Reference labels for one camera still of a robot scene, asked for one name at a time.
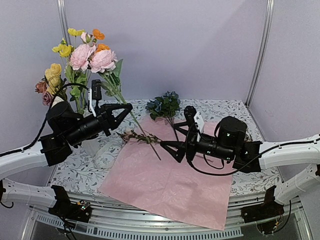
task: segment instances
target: vertical metal post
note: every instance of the vertical metal post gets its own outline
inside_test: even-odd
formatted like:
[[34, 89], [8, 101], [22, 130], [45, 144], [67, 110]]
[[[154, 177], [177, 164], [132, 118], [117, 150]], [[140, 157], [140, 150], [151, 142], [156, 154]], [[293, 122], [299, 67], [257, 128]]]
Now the vertical metal post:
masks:
[[261, 45], [259, 49], [259, 55], [258, 59], [255, 64], [255, 69], [250, 85], [250, 89], [248, 92], [248, 95], [245, 100], [245, 105], [250, 108], [251, 102], [253, 100], [255, 90], [257, 87], [261, 67], [264, 61], [264, 56], [267, 48], [267, 43], [268, 43], [268, 38], [269, 38], [269, 33], [270, 33], [270, 28], [271, 28], [271, 22], [272, 22], [272, 16], [274, 12], [274, 0], [268, 0], [267, 5], [266, 5], [266, 14], [265, 14], [265, 21], [264, 21], [264, 27], [263, 27], [263, 35], [262, 35], [262, 40], [261, 40]]
[[67, 15], [66, 15], [66, 7], [65, 7], [65, 1], [64, 0], [57, 0], [57, 7], [58, 7], [58, 13], [60, 18], [60, 24], [61, 24], [61, 30], [62, 30], [62, 36], [64, 40], [66, 41], [66, 44], [71, 44], [70, 37], [68, 34], [68, 22], [67, 22]]

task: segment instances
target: floral pattern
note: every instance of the floral pattern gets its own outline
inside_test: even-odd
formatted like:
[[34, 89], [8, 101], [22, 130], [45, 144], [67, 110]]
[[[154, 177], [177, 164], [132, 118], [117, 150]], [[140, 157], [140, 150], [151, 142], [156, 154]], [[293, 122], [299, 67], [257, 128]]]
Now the floral pattern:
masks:
[[[146, 104], [149, 100], [131, 100], [133, 111], [140, 121], [147, 115]], [[176, 118], [184, 120], [183, 109], [194, 106], [201, 111], [202, 117], [208, 122], [219, 122], [227, 116], [236, 117], [244, 121], [248, 126], [248, 133], [254, 141], [262, 140], [262, 137], [242, 101], [238, 100], [181, 100], [181, 111]], [[106, 137], [101, 133], [98, 142], [106, 151], [94, 159], [87, 155], [83, 148], [74, 148], [73, 154], [64, 162], [57, 165], [52, 175], [50, 185], [63, 186], [66, 191], [92, 196], [102, 196], [98, 187], [110, 171], [121, 148], [125, 144], [116, 132], [123, 132], [126, 128], [136, 126], [134, 120], [128, 115], [119, 128]], [[242, 173], [232, 176], [230, 196], [239, 196], [264, 192], [269, 187], [280, 181], [280, 175], [276, 167], [262, 172]]]

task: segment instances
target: white wall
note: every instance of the white wall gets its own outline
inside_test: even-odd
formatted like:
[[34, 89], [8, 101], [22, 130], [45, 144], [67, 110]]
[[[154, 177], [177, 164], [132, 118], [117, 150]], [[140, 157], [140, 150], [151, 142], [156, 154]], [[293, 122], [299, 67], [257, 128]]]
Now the white wall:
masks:
[[183, 99], [246, 98], [266, 0], [68, 0], [65, 7], [69, 27], [100, 29], [124, 59], [127, 99], [168, 90]]
[[[320, 132], [320, 1], [276, 0], [251, 111], [267, 141]], [[285, 179], [305, 165], [281, 167]], [[320, 187], [300, 196], [314, 239], [320, 239]]]
[[[0, 4], [0, 152], [30, 143], [37, 135], [48, 107], [42, 105], [35, 84], [53, 62], [51, 48], [61, 41], [55, 0], [10, 0]], [[51, 168], [32, 169], [11, 177], [43, 185]], [[27, 206], [0, 206], [0, 239], [21, 238]]]

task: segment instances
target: pink paper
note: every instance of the pink paper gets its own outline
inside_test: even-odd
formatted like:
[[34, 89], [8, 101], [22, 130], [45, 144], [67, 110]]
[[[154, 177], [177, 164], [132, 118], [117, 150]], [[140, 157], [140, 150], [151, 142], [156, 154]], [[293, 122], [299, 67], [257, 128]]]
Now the pink paper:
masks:
[[[164, 120], [149, 117], [142, 128], [166, 141], [176, 140]], [[216, 123], [206, 122], [205, 133], [213, 135]], [[184, 141], [185, 136], [178, 134]], [[225, 229], [232, 176], [210, 176], [192, 169], [186, 159], [181, 163], [159, 144], [154, 145], [161, 157], [142, 142], [131, 141], [119, 153], [114, 166], [99, 191], [123, 203], [171, 220], [221, 230]], [[221, 160], [208, 157], [210, 164], [221, 167]], [[232, 164], [216, 170], [201, 155], [193, 159], [196, 168], [209, 173], [229, 173]]]

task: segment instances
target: vent grille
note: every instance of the vent grille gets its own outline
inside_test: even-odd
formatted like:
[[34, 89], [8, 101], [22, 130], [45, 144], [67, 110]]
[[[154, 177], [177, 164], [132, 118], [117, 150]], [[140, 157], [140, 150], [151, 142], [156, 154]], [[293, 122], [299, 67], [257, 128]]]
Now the vent grille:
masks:
[[[64, 223], [57, 217], [38, 213], [38, 222], [63, 229]], [[75, 233], [101, 237], [110, 240], [222, 240], [242, 237], [240, 227], [228, 229], [226, 231], [206, 231], [191, 233], [137, 233], [129, 231], [110, 230], [103, 227], [86, 226], [85, 231], [74, 230]]]

